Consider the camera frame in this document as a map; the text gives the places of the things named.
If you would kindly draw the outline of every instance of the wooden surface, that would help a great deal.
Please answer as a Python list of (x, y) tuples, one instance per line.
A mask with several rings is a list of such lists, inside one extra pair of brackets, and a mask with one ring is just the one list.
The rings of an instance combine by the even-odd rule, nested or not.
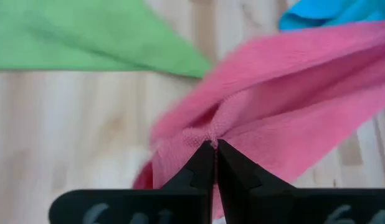
[[(276, 34), (294, 1), (148, 2), (216, 62), (253, 35)], [(150, 125), (196, 83), (153, 72), (0, 72), (0, 223), (48, 223), (50, 203), (70, 189), (129, 187), (150, 156)], [(385, 111), (296, 185), (385, 187)]]

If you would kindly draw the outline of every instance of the microfiber cloth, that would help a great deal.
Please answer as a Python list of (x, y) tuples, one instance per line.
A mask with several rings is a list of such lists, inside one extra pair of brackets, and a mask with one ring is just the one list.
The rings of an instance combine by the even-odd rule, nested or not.
[(155, 154), (134, 188), (161, 187), (208, 139), (292, 183), (384, 107), (385, 22), (254, 39), (153, 126)]
[(0, 0), (0, 70), (209, 68), (143, 0)]
[(280, 30), (385, 20), (385, 0), (301, 0), (280, 19)]

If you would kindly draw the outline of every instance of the green cloth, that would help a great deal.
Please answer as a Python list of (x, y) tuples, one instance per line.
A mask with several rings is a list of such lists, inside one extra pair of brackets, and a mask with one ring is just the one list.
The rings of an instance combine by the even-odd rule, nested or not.
[(143, 0), (0, 0), (0, 70), (209, 68)]

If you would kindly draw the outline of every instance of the pink fabric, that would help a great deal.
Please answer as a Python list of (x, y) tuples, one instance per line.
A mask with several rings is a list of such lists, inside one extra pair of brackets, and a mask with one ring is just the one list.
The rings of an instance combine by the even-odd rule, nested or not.
[(155, 124), (139, 179), (161, 187), (203, 140), (225, 139), (292, 182), (384, 107), (385, 22), (254, 39)]

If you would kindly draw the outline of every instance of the wood grain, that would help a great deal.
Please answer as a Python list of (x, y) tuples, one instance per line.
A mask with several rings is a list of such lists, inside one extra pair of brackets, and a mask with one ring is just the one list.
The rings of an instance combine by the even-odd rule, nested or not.
[[(296, 0), (147, 2), (216, 62), (253, 35), (276, 34)], [(151, 124), (196, 83), (153, 72), (0, 72), (0, 223), (48, 223), (67, 190), (130, 187), (150, 156)], [(385, 111), (296, 186), (385, 187)]]

